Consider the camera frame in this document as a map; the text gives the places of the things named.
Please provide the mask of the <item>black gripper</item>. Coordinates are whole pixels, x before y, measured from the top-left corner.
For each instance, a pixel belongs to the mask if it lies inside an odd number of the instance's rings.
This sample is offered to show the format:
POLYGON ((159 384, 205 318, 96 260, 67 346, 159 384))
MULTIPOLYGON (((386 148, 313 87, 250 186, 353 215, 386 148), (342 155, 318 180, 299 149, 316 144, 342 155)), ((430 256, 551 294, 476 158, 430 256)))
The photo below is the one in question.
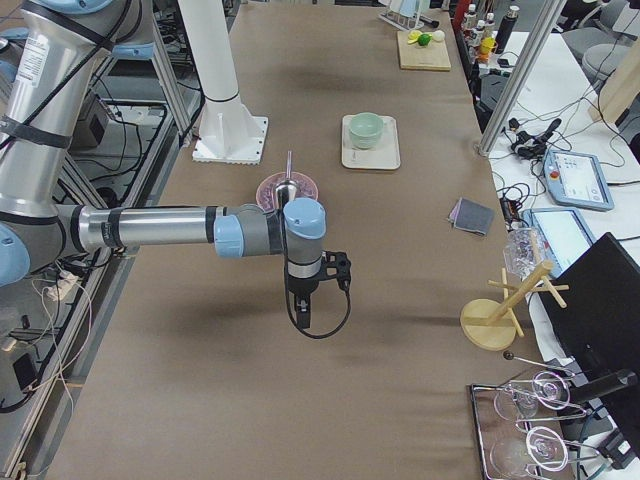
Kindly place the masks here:
POLYGON ((311 326, 311 296, 321 282, 335 280, 348 294, 351 286, 351 261, 345 252, 324 251, 310 264, 286 262, 286 289, 294 295, 295 321, 299 328, 311 326))

